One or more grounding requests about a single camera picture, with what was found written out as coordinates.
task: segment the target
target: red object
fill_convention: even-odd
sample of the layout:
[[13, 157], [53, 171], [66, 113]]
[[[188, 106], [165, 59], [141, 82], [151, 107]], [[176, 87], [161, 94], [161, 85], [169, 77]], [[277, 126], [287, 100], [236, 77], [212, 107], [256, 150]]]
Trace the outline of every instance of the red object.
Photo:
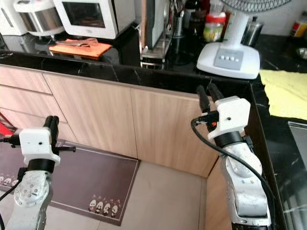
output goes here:
[[0, 133], [2, 133], [3, 135], [13, 135], [13, 132], [10, 131], [7, 127], [4, 126], [4, 124], [2, 124], [0, 122]]
[[220, 15], [207, 14], [206, 16], [206, 23], [224, 23], [225, 21], [226, 21], [226, 15], [220, 16]]
[[297, 31], [300, 25], [301, 25], [300, 23], [294, 23], [292, 30]]

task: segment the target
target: floor mat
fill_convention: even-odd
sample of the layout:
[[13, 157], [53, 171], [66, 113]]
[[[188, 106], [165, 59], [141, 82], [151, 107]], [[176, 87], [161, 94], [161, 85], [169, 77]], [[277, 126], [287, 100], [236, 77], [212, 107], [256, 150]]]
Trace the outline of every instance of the floor mat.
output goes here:
[[[63, 146], [71, 144], [58, 141]], [[60, 154], [61, 163], [52, 179], [50, 205], [114, 225], [121, 225], [139, 160], [87, 148]], [[7, 191], [17, 182], [24, 167], [20, 148], [0, 143], [0, 189]]]

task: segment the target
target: electric fan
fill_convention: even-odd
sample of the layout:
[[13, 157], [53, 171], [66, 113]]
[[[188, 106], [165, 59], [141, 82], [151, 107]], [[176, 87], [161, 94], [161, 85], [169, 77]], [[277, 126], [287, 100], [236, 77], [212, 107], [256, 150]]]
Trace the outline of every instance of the electric fan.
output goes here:
[[236, 15], [225, 42], [207, 44], [197, 61], [197, 68], [209, 73], [241, 79], [255, 79], [260, 69], [257, 50], [241, 44], [249, 15], [265, 12], [291, 0], [221, 0], [236, 10]]

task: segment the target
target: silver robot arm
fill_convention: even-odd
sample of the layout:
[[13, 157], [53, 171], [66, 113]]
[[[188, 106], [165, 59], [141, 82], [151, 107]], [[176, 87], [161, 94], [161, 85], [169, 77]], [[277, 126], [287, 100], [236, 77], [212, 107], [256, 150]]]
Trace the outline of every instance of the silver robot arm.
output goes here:
[[76, 151], [75, 147], [56, 147], [59, 118], [47, 117], [41, 128], [28, 128], [19, 135], [5, 138], [12, 147], [21, 147], [27, 171], [14, 192], [14, 209], [6, 230], [43, 230], [46, 209], [52, 199], [54, 167], [60, 163], [60, 151]]
[[[216, 105], [216, 111], [210, 111], [210, 102], [202, 86], [197, 88], [202, 116], [192, 120], [196, 135], [205, 144], [195, 126], [205, 123], [209, 130], [208, 139], [214, 140], [222, 148], [250, 165], [259, 175], [262, 174], [260, 160], [252, 151], [252, 142], [248, 136], [241, 137], [248, 124], [250, 103], [236, 96], [224, 98], [214, 84], [208, 91]], [[227, 182], [227, 206], [234, 230], [271, 229], [271, 216], [268, 199], [260, 179], [237, 160], [220, 154], [221, 170]]]

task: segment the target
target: cartoon panda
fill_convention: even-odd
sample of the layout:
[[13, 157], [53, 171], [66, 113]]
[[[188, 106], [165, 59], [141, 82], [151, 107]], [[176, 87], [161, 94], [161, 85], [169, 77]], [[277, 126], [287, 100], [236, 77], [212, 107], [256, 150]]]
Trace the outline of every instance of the cartoon panda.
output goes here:
[[89, 206], [88, 210], [89, 210], [90, 212], [91, 212], [91, 211], [94, 212], [95, 206], [96, 206], [96, 200], [92, 200], [92, 201], [90, 202], [90, 206]]
[[109, 214], [109, 209], [111, 208], [111, 205], [110, 203], [107, 203], [104, 207], [104, 212], [103, 212], [103, 215], [104, 216], [107, 216]]
[[11, 183], [12, 179], [11, 178], [6, 178], [4, 181], [3, 181], [3, 185], [4, 186], [8, 186], [10, 183]]
[[104, 207], [104, 203], [102, 201], [98, 202], [95, 213], [99, 214], [103, 207]]
[[111, 217], [114, 218], [116, 216], [116, 213], [118, 211], [118, 206], [117, 205], [114, 205], [112, 207], [112, 214], [111, 214]]
[[14, 181], [11, 183], [11, 187], [15, 186], [17, 183], [18, 183], [18, 180], [14, 180]]

